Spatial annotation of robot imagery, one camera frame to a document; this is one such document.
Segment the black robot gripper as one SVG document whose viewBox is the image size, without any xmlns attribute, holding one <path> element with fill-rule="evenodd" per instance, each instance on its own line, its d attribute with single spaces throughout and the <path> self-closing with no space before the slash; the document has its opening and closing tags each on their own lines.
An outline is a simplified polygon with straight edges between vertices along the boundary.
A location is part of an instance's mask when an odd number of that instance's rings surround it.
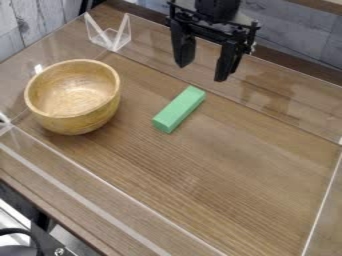
<svg viewBox="0 0 342 256">
<path fill-rule="evenodd" d="M 260 23 L 239 10 L 242 0 L 167 0 L 170 17 L 178 18 L 195 25 L 216 30 L 230 36 L 240 32 L 246 35 L 247 54 L 255 51 L 255 35 Z M 180 68 L 186 67 L 195 58 L 196 41 L 187 25 L 171 21 L 171 42 L 174 59 Z M 235 72 L 242 58 L 240 45 L 236 41 L 222 44 L 220 56 L 216 62 L 216 82 L 227 80 Z"/>
</svg>

